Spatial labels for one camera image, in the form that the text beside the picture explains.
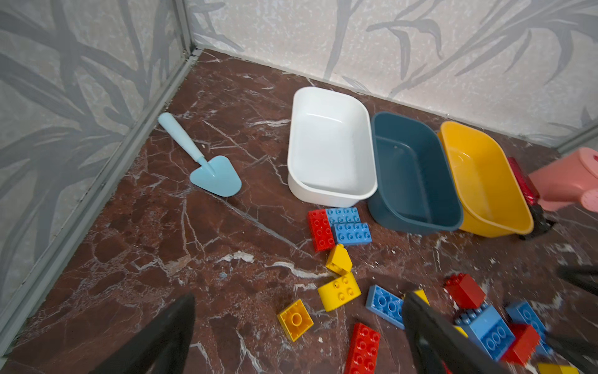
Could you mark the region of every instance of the plastic container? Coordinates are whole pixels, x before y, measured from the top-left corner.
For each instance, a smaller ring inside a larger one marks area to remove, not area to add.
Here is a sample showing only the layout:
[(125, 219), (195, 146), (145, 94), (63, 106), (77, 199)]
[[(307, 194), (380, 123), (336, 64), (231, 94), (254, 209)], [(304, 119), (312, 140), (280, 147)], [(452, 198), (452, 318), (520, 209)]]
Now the plastic container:
[(501, 146), (456, 122), (443, 123), (438, 136), (463, 204), (461, 230), (487, 238), (530, 233), (532, 215)]
[(287, 165), (289, 188), (299, 200), (347, 208), (372, 196), (378, 183), (364, 105), (335, 91), (297, 90)]
[(440, 140), (425, 124), (388, 112), (372, 119), (378, 191), (372, 217), (387, 229), (428, 235), (463, 222)]
[(530, 174), (540, 192), (539, 203), (547, 211), (556, 211), (579, 202), (598, 212), (598, 151), (580, 148)]

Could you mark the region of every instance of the shovel blade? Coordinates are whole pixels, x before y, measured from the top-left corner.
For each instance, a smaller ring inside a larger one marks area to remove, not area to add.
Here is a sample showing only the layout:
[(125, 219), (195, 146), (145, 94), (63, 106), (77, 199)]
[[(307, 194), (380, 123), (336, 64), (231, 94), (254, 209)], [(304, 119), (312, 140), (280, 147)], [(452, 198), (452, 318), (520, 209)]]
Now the shovel blade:
[(208, 161), (208, 164), (215, 173), (212, 174), (204, 166), (195, 169), (189, 177), (193, 184), (222, 197), (229, 197), (239, 192), (241, 179), (228, 158), (216, 156)]

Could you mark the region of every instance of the wallpaper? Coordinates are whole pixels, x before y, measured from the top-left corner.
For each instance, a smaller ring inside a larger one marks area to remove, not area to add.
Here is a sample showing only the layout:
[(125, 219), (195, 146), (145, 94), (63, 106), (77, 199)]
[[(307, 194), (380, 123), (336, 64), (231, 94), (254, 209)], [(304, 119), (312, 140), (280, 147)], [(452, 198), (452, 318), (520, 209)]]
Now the wallpaper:
[(182, 58), (171, 0), (0, 5), (0, 312)]
[(198, 44), (531, 142), (598, 117), (598, 0), (187, 0)]

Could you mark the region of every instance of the dark blue plastic container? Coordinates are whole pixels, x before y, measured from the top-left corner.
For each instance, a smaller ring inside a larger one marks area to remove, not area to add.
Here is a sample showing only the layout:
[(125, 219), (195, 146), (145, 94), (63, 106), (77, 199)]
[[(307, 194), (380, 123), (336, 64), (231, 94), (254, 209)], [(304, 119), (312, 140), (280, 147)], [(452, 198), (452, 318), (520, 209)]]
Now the dark blue plastic container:
[(436, 133), (388, 112), (377, 113), (371, 125), (378, 190), (368, 209), (376, 222), (420, 235), (458, 229), (463, 207)]

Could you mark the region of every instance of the white plastic container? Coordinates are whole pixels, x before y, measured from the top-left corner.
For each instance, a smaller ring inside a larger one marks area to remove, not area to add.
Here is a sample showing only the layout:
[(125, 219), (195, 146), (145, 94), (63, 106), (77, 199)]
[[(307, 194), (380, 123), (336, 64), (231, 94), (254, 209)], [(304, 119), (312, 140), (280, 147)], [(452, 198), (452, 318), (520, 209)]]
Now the white plastic container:
[(347, 208), (372, 196), (378, 182), (365, 106), (344, 93), (297, 90), (287, 165), (299, 200)]

